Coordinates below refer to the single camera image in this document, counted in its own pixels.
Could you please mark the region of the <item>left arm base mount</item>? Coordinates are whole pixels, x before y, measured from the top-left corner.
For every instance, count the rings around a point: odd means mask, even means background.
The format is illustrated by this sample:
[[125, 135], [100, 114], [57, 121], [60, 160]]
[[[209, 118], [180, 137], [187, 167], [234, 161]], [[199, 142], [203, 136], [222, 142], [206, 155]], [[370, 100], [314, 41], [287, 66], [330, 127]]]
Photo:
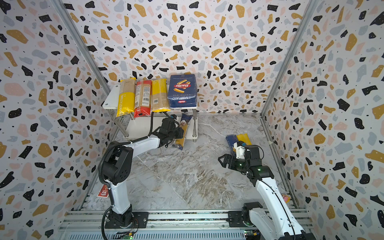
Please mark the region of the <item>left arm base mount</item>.
[[149, 212], [133, 212], [129, 207], [123, 214], [109, 211], [106, 229], [145, 229], [147, 227]]

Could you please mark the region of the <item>yellow-top spaghetti bag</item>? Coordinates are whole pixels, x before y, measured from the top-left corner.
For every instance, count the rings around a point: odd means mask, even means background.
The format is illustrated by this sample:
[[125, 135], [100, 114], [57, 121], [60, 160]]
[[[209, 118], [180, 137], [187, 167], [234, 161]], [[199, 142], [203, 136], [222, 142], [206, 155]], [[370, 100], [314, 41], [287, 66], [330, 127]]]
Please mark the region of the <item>yellow-top spaghetti bag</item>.
[[152, 81], [152, 112], [162, 113], [171, 110], [168, 91], [167, 79], [157, 79]]

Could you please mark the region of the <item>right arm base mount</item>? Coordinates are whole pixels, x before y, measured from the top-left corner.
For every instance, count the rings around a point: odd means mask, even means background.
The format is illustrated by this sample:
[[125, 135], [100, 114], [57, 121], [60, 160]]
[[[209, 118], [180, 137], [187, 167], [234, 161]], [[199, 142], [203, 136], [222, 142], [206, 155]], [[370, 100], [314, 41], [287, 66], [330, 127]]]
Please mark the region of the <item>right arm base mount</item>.
[[262, 216], [253, 214], [254, 220], [262, 224], [272, 224], [272, 219], [267, 215], [266, 210], [260, 202], [244, 203], [241, 210], [228, 211], [228, 218], [226, 221], [229, 223], [230, 228], [240, 228], [243, 230], [257, 230], [261, 225], [255, 225], [251, 222], [250, 210], [256, 209]]

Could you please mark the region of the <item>red spaghetti bag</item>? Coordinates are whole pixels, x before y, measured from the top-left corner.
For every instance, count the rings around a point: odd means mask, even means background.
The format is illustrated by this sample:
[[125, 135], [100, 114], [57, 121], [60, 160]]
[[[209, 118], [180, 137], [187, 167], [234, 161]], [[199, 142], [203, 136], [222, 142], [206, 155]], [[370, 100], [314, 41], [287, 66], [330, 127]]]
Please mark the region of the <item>red spaghetti bag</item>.
[[134, 118], [149, 116], [151, 114], [152, 81], [138, 81], [135, 94]]

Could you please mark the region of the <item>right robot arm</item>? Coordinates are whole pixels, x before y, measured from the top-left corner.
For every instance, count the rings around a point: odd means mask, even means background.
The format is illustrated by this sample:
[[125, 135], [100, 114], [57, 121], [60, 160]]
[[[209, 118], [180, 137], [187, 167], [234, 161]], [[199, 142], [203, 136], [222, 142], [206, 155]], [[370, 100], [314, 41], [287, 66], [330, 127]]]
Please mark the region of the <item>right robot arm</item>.
[[235, 154], [218, 157], [223, 168], [246, 176], [261, 195], [266, 209], [259, 202], [245, 203], [241, 219], [244, 225], [256, 227], [257, 240], [314, 240], [296, 220], [285, 202], [268, 166], [262, 164], [264, 150], [258, 145], [234, 144]]

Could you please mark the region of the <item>blue-top clear spaghetti bag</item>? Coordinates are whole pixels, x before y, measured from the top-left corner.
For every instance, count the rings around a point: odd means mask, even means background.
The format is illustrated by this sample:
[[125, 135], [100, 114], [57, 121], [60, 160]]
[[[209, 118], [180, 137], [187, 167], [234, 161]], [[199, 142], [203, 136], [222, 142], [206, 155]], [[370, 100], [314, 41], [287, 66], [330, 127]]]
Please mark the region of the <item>blue-top clear spaghetti bag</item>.
[[192, 117], [193, 117], [192, 115], [182, 114], [182, 118], [179, 123], [180, 129], [179, 129], [177, 138], [173, 142], [172, 147], [177, 148], [179, 150], [183, 150], [185, 140], [186, 140], [187, 130]]

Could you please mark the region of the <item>blue Barilla spaghetti box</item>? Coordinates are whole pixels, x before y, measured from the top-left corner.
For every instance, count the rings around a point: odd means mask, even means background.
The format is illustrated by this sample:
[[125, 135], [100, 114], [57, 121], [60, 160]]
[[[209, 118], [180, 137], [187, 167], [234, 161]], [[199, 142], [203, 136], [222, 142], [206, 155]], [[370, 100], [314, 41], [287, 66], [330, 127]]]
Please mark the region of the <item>blue Barilla spaghetti box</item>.
[[234, 144], [239, 141], [237, 135], [227, 135], [226, 141], [230, 147], [231, 154], [235, 155], [236, 154], [236, 148], [234, 147]]

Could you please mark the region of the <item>blue Barilla pasta box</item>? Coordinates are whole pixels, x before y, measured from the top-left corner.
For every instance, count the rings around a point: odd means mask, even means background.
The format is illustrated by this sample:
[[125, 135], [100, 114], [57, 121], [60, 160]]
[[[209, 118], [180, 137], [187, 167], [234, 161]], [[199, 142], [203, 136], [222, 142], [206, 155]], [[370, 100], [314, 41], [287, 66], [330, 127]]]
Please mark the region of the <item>blue Barilla pasta box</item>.
[[196, 108], [197, 93], [195, 75], [172, 75], [170, 77], [168, 100], [171, 108]]

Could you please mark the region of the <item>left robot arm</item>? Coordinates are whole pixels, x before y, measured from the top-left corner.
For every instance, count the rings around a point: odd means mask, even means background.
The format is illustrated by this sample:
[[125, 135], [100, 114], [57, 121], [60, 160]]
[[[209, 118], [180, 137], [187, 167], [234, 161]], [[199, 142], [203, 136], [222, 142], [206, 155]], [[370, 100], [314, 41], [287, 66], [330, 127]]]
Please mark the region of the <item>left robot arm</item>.
[[127, 179], [131, 173], [133, 159], [143, 153], [167, 147], [173, 140], [183, 137], [184, 130], [176, 115], [162, 119], [160, 127], [150, 128], [147, 136], [128, 142], [113, 142], [107, 148], [98, 167], [99, 180], [109, 191], [112, 211], [123, 215], [131, 207], [128, 199]]

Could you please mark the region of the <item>yellow Pastatime spaghetti bag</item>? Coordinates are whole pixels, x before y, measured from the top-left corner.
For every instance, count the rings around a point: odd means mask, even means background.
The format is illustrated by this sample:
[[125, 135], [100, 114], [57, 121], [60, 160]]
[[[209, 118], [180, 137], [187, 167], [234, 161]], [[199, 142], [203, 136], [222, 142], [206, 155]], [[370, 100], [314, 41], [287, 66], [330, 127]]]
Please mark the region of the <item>yellow Pastatime spaghetti bag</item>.
[[125, 79], [121, 81], [117, 117], [122, 117], [134, 112], [136, 96], [136, 79]]

